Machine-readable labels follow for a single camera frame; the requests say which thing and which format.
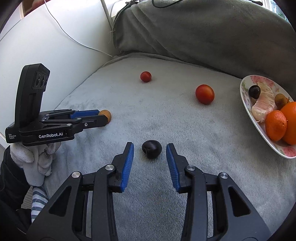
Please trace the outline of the striped sleeve forearm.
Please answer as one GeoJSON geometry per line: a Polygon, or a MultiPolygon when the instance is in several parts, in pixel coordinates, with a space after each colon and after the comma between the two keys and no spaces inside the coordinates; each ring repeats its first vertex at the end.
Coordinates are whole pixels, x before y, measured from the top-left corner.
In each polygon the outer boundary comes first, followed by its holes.
{"type": "Polygon", "coordinates": [[[31,223],[35,221],[42,209],[48,203],[49,197],[43,186],[31,186],[24,197],[22,209],[30,212],[31,223]]]}

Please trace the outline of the left white gloved hand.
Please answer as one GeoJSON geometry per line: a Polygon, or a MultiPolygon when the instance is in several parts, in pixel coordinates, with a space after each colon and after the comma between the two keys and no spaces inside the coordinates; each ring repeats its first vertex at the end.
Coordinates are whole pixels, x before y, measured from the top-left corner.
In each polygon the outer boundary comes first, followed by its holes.
{"type": "Polygon", "coordinates": [[[52,162],[60,146],[60,142],[31,147],[14,143],[10,145],[11,158],[23,169],[28,184],[40,187],[51,174],[52,162]]]}

